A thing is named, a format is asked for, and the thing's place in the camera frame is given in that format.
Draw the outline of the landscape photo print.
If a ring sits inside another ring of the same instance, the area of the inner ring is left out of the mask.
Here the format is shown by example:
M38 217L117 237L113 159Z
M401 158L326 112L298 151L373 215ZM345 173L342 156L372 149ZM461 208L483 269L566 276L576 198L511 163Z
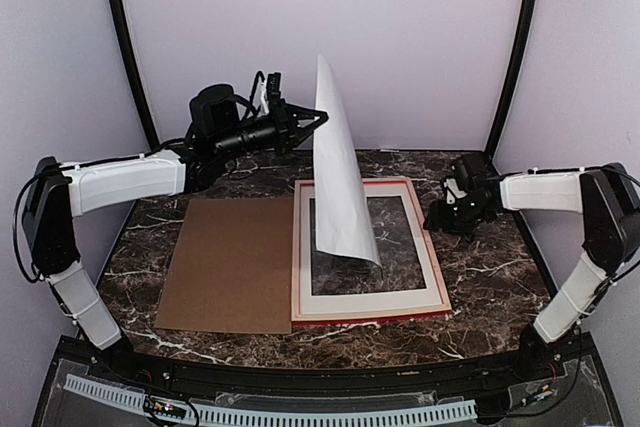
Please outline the landscape photo print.
M317 57L315 107L328 120L313 134L316 248L380 263L363 180L334 71Z

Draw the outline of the brown backing board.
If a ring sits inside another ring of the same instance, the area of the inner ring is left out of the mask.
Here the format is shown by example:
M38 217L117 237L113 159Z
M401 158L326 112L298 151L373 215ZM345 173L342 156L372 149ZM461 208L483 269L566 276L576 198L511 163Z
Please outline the brown backing board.
M290 333L293 210L290 197L191 201L156 328Z

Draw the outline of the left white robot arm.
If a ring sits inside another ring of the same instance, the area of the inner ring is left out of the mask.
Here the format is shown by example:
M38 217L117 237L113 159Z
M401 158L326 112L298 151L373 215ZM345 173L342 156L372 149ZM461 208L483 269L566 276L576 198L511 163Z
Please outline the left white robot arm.
M82 250L109 213L137 201L197 193L228 173L233 161L255 152L289 153L329 120L327 112L287 102L269 87L259 102L229 84L204 88L189 103L186 133L143 153L63 162L41 158L21 187L12 213L14 256L31 284L48 285L63 313L120 383L141 374L140 359L83 264Z

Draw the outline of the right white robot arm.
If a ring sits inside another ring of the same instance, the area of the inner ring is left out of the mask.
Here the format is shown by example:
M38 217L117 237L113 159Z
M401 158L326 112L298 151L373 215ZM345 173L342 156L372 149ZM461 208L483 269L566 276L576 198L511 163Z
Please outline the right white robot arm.
M639 181L620 163L499 174L480 153L455 159L423 224L472 240L500 214L521 215L546 260L577 264L553 269L557 293L527 328L527 344L510 360L521 381L549 363L545 346L591 315L609 288L639 267Z

